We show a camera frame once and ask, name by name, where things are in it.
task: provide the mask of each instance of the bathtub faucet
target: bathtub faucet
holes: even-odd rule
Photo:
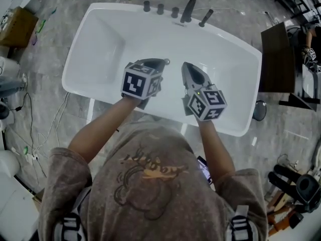
[[[196,3],[196,0],[189,0],[182,14],[181,23],[192,21],[192,12],[193,12],[195,3]]]

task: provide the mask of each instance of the phone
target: phone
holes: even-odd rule
[[[211,185],[212,184],[212,178],[211,178],[209,169],[207,167],[206,161],[201,156],[198,156],[197,160],[200,163],[200,169],[202,170],[202,172],[204,173],[205,177],[207,178],[207,181]]]

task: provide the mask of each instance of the marble floor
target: marble floor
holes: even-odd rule
[[[39,162],[47,173],[49,151],[58,146],[68,146],[73,136],[88,122],[95,119],[110,107],[109,104],[94,101],[86,97],[70,94],[61,84],[62,72],[71,43],[77,28],[88,9],[94,2],[120,2],[142,4],[144,0],[40,0],[41,9],[37,13],[40,20],[47,20],[38,34],[36,45],[17,51],[13,58],[21,64],[20,75],[28,77],[28,92],[32,100],[33,126],[30,137],[31,114],[30,102],[27,99],[24,108],[15,112],[15,123],[6,130],[6,141],[9,149],[14,148],[21,170],[18,176],[35,191],[41,190],[45,183],[40,166],[37,162],[32,166],[23,154],[25,146],[34,150],[41,145],[48,135],[51,122],[64,98],[67,101],[61,106],[60,112],[53,123],[52,131],[47,141],[37,149]],[[183,8],[188,0],[149,0],[152,5],[165,4],[166,9]],[[236,8],[244,11],[241,14],[235,10],[215,10],[209,23],[221,28],[236,37],[261,50],[260,33],[271,27],[271,21],[262,11],[269,11],[279,21],[289,18],[287,12],[274,0],[197,0],[196,8]],[[193,13],[193,17],[201,19],[204,11]],[[9,97],[9,105],[15,108],[23,103],[23,92]],[[262,184],[268,189],[267,173],[275,165],[282,153],[287,153],[291,161],[299,160],[301,167],[308,167],[310,158],[321,134],[321,113],[278,106],[279,94],[259,94],[258,99],[267,102],[267,115],[261,122],[252,120],[246,135],[237,138],[221,134],[223,143],[230,152],[237,169],[256,168],[262,176]],[[129,121],[143,116],[141,112],[133,112]],[[200,134],[197,127],[182,128],[178,122],[162,119],[178,131],[182,131],[196,155],[204,155]],[[117,136],[106,144],[99,155],[90,163],[92,174],[95,175],[102,165]]]

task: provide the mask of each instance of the gray t-shirt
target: gray t-shirt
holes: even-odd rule
[[[51,151],[39,218],[40,240],[71,211],[86,186],[80,218],[88,240],[225,240],[230,209],[249,205],[260,240],[267,220],[259,175],[242,170],[222,177],[214,192],[192,149],[179,133],[142,123],[131,126],[92,181],[84,159]]]

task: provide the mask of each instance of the white bathtub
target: white bathtub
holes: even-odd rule
[[[228,106],[215,120],[217,130],[244,135],[255,106],[261,53],[212,25],[199,27],[200,21],[193,18],[182,26],[180,17],[171,18],[169,11],[160,16],[155,8],[145,13],[138,5],[92,4],[72,43],[63,87],[71,93],[116,103],[121,98],[121,80],[128,62],[169,58],[162,91],[150,99],[144,112],[197,125],[193,115],[185,116],[181,100],[185,95],[181,66],[187,61],[207,72],[224,94]]]

